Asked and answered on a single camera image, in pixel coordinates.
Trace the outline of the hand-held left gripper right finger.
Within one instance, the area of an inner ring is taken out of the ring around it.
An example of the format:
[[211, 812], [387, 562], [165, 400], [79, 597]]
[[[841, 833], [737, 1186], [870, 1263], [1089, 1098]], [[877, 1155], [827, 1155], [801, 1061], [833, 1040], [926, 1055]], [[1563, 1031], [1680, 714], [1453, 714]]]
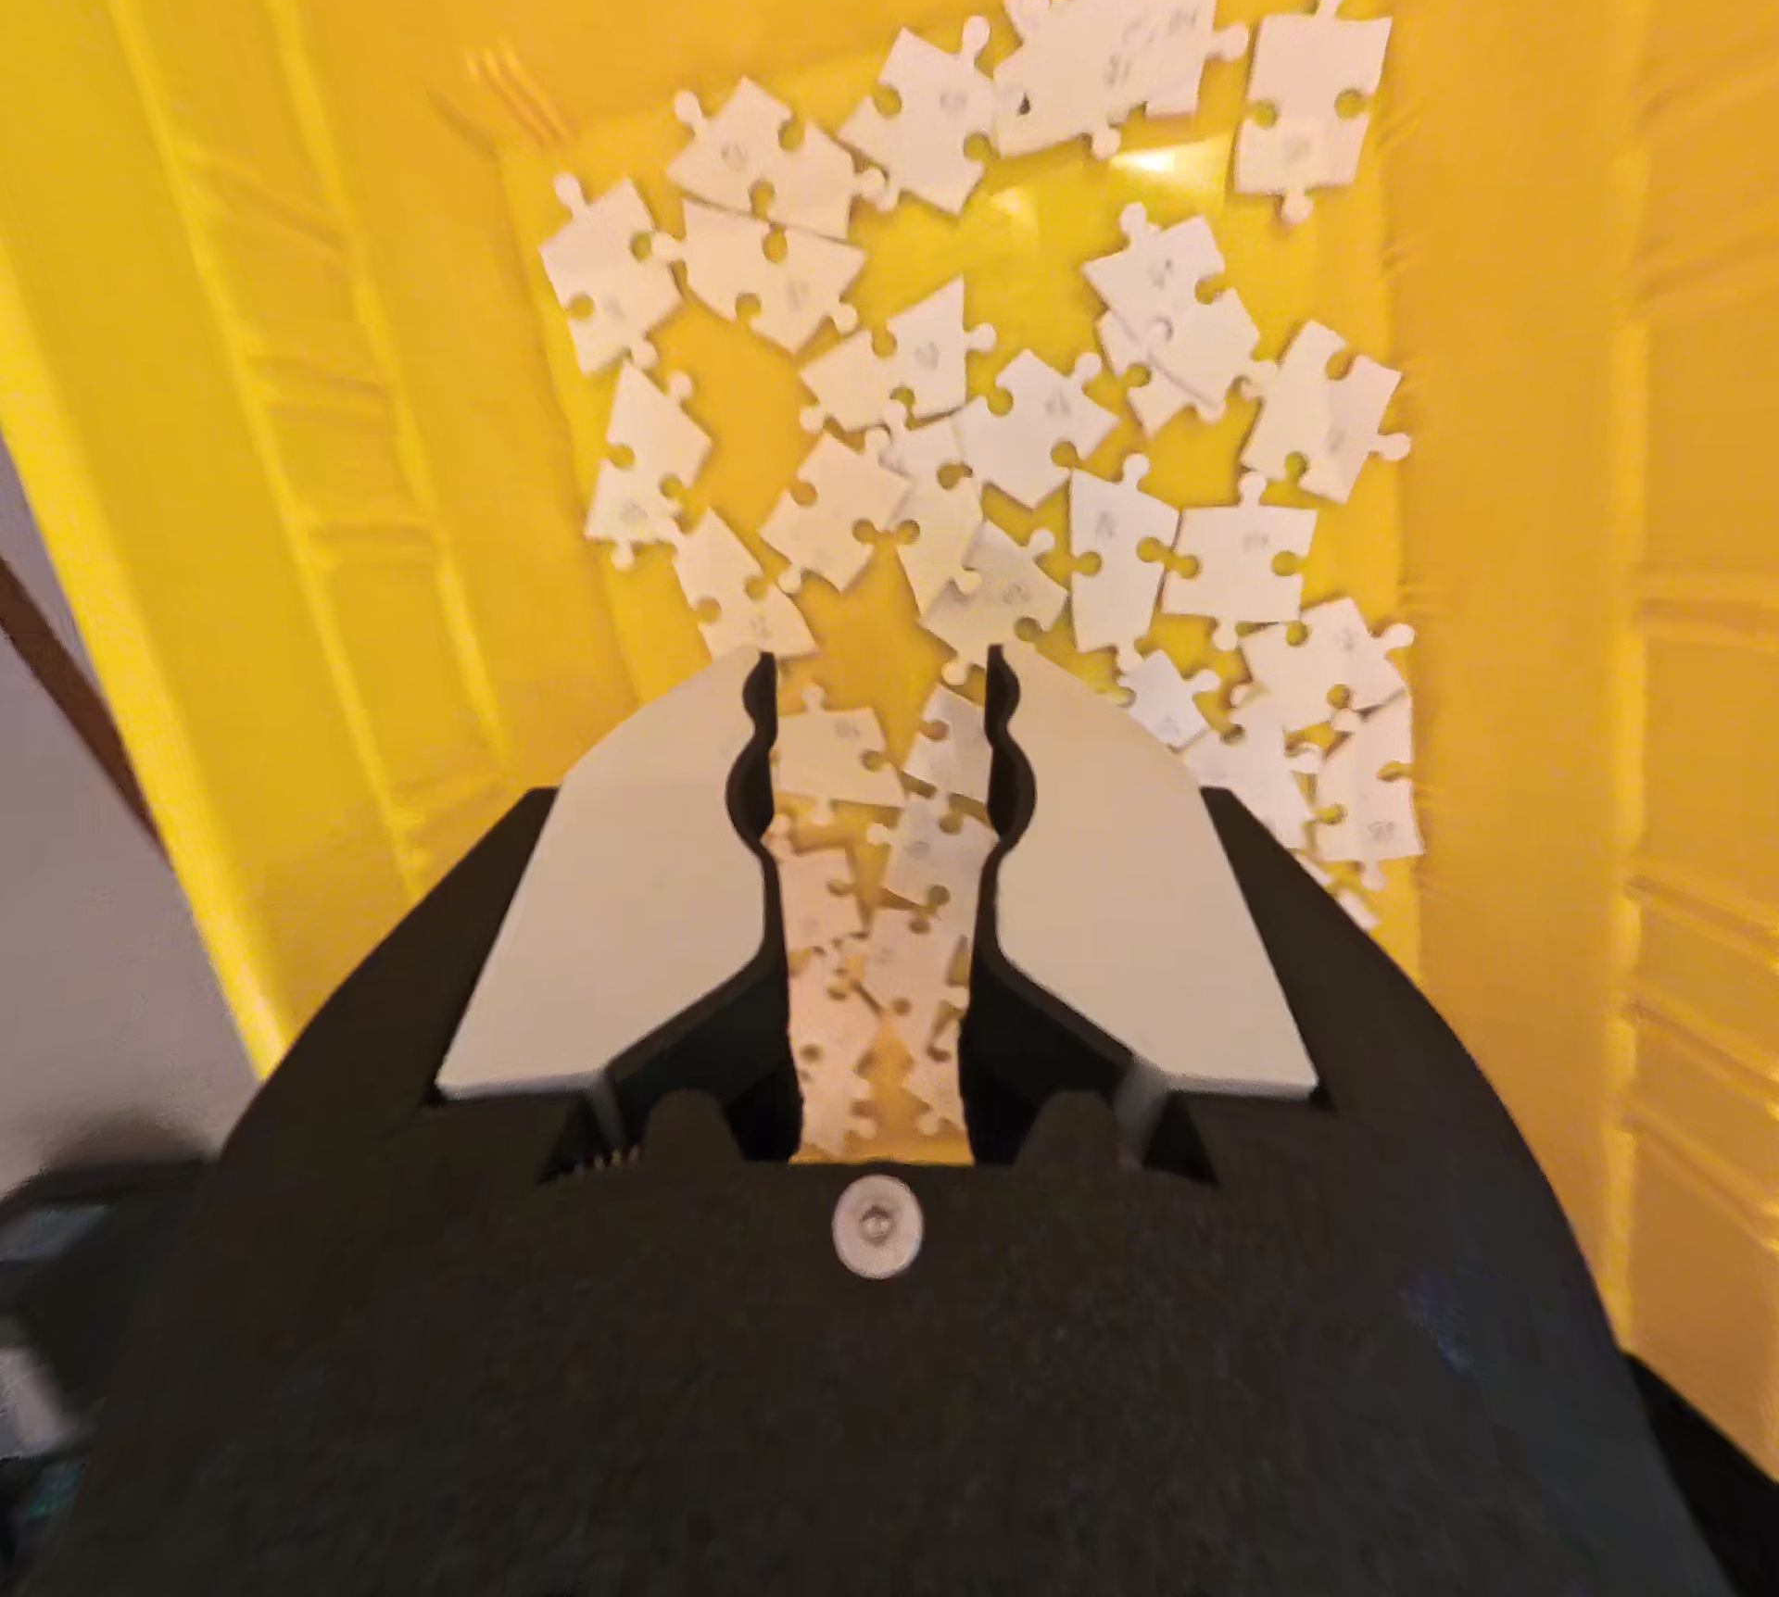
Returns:
[[1016, 1158], [1059, 1098], [1129, 1158], [1192, 1098], [1314, 1099], [1316, 1061], [1192, 768], [1079, 677], [987, 654], [987, 826], [964, 1003], [964, 1141]]

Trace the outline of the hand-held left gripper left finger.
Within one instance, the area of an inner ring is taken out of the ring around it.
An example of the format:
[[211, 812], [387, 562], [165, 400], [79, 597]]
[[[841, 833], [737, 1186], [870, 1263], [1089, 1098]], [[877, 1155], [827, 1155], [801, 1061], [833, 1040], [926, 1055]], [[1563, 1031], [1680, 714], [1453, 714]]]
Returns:
[[560, 784], [502, 914], [446, 1099], [581, 1098], [605, 1142], [709, 1098], [737, 1142], [801, 1141], [771, 832], [775, 656], [729, 654]]

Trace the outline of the heap of numbered puzzle pieces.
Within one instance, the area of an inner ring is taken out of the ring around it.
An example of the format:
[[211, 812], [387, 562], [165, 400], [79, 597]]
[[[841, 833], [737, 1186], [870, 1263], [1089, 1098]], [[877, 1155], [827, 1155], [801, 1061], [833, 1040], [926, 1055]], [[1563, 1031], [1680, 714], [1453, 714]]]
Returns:
[[1422, 858], [1406, 621], [1356, 597], [1404, 373], [1308, 317], [1390, 17], [1006, 0], [818, 101], [678, 94], [533, 171], [600, 409], [583, 535], [628, 619], [789, 681], [781, 820], [806, 1149], [964, 1149], [983, 668], [1052, 656], [1329, 900]]

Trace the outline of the yellow plastic bin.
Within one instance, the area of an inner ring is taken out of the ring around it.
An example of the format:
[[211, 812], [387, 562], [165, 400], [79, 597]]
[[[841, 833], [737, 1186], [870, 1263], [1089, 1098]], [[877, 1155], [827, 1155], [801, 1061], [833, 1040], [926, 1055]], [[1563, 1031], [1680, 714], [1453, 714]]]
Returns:
[[[1222, 25], [1316, 0], [1222, 0]], [[1356, 186], [1238, 198], [1192, 115], [854, 206], [859, 334], [964, 287], [970, 397], [1079, 376], [1079, 268], [1205, 216], [1283, 363], [1397, 373], [1303, 602], [1411, 628], [1422, 856], [1316, 865], [1481, 1055], [1622, 1340], [1776, 1475], [1776, 0], [1345, 0], [1390, 18]], [[677, 96], [844, 136], [895, 36], [1003, 0], [3, 0], [3, 438], [253, 1061], [522, 785], [705, 668], [725, 597], [583, 543], [615, 376], [560, 178], [678, 234]]]

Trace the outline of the black glossy device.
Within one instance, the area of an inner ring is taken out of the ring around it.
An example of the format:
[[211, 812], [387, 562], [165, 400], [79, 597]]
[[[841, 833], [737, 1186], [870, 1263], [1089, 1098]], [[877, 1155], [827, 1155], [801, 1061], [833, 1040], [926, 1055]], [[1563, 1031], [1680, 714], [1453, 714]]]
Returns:
[[83, 1469], [131, 1316], [175, 1253], [211, 1158], [65, 1163], [0, 1205], [3, 1555], [34, 1490]]

